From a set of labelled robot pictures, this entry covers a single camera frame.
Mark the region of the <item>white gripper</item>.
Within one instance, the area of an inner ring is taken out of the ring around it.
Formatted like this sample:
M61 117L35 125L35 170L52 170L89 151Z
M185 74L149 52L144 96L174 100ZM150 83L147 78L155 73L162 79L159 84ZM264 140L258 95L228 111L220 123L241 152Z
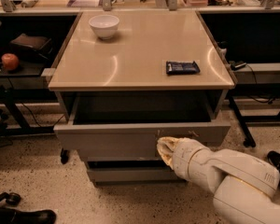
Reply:
M223 174L211 163L215 153L196 140L162 137L157 142L157 151L178 177L202 189L215 192L223 180Z

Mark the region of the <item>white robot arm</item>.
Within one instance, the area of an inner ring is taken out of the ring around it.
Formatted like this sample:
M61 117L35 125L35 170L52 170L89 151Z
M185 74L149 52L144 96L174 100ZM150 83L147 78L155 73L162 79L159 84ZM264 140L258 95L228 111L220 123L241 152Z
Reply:
M162 137L157 150L178 177L214 194L215 209L230 224L280 224L273 202L280 174L268 162L189 138Z

